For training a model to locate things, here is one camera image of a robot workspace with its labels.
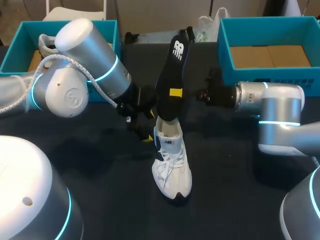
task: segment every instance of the teal box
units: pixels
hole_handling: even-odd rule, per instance
[[[28,71],[35,50],[38,49],[38,38],[41,34],[56,36],[59,30],[69,21],[23,21],[12,40],[0,67],[0,76],[22,75]],[[113,51],[121,59],[121,43],[116,20],[93,21],[93,24],[106,39],[112,43]],[[91,83],[88,83],[89,101],[105,102]]]
[[[239,81],[300,85],[320,96],[320,24],[313,16],[223,18],[217,40],[226,85]],[[235,68],[230,47],[301,45],[311,67]]]

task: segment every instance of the white cable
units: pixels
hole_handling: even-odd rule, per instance
[[[22,85],[22,88],[23,88],[23,91],[26,92],[27,91],[27,85],[25,83],[25,81],[22,79],[21,76],[19,75],[12,75],[11,77],[15,77],[17,78],[21,85]],[[27,112],[29,112],[29,109],[30,109],[30,100],[28,97],[25,98],[25,106],[24,106],[24,113],[26,114]]]
[[[314,162],[314,164],[316,165],[317,168],[320,167],[320,164],[319,164],[319,162],[318,162],[318,160],[317,160],[317,158],[315,156],[312,156],[311,159],[313,160],[313,162]]]
[[[84,66],[82,66],[80,63],[78,63],[77,61],[73,60],[72,58],[68,57],[68,56],[64,56],[61,54],[52,54],[49,56],[46,56],[38,65],[38,67],[36,68],[32,79],[29,83],[29,85],[26,88],[25,93],[14,103],[10,104],[9,106],[3,107],[0,109],[0,114],[3,114],[5,112],[10,111],[11,109],[14,109],[16,106],[18,106],[19,104],[21,104],[24,99],[28,96],[32,86],[35,83],[35,80],[37,79],[37,77],[42,73],[42,68],[43,66],[46,64],[47,61],[52,60],[52,59],[60,59],[60,60],[65,60],[68,63],[71,63],[72,65],[74,65],[77,69],[79,69],[91,82],[92,85],[94,86],[94,88],[97,90],[97,92],[108,102],[110,103],[114,108],[116,108],[118,105],[110,98],[108,97],[104,91],[101,89],[101,87],[97,84],[96,80],[94,79],[94,77],[88,72],[87,69],[85,69]]]

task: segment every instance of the black table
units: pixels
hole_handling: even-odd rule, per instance
[[[122,48],[138,84],[155,84],[168,46]],[[189,48],[189,95],[205,87],[212,66],[218,66],[215,43]],[[306,99],[303,124],[320,120],[319,103]],[[71,119],[43,112],[3,119],[0,134],[31,141],[49,157],[80,206],[84,240],[284,239],[281,202],[315,169],[312,161],[260,153],[257,120],[232,110],[188,98],[179,119],[193,178],[189,201],[181,206],[170,204],[154,182],[153,144],[137,141],[105,103],[91,103]]]

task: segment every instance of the white sneaker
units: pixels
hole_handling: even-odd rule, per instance
[[[187,197],[192,175],[179,120],[168,122],[158,117],[153,134],[157,154],[152,174],[158,188],[169,199]]]

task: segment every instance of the cardboard box bottom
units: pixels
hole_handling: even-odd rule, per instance
[[[232,46],[236,69],[311,67],[301,45]]]

